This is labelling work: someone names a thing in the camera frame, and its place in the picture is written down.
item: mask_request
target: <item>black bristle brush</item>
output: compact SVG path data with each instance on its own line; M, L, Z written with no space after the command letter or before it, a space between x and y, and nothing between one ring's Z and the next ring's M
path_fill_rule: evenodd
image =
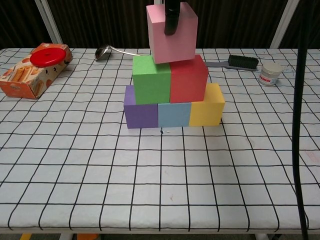
M208 68L226 68L245 71L256 71L259 60L255 57L230 55L228 61L212 62L206 61Z

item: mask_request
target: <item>snack box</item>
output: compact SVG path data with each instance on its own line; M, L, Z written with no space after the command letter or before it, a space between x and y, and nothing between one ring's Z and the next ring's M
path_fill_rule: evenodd
M66 56L60 63L48 67L36 67L30 62L35 52L45 48L60 48ZM0 76L0 87L9 97L37 99L51 85L71 61L72 54L66 44L41 43L28 56Z

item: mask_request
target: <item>small jar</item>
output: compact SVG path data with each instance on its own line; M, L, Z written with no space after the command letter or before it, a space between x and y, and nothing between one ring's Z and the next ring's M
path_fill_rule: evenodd
M266 86L273 86L276 84L282 71L283 68L279 63L275 63L273 61L265 62L262 65L259 82Z

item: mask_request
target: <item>red plastic lid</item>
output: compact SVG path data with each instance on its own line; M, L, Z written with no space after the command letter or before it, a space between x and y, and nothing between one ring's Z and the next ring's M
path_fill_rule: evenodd
M62 62L67 53L61 48L48 47L33 53L30 62L39 68L50 67Z

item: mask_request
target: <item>foam block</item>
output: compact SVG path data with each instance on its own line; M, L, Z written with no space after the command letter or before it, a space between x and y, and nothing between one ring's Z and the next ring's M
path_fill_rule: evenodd
M123 108L128 129L158 127L158 104L137 105L132 85L125 88Z
M208 83L203 101L191 103L190 126L217 126L220 123L225 99L218 83Z
M174 35L165 35L165 5L146 6L149 45L156 64L193 59L196 52L198 17L187 2L181 2Z
M195 55L191 60L170 62L170 69L170 103L204 100L208 68L200 55Z
M134 56L132 77L137 105L170 102L171 71L168 63L155 64L150 55Z
M189 126L191 103L163 103L158 105L159 127Z

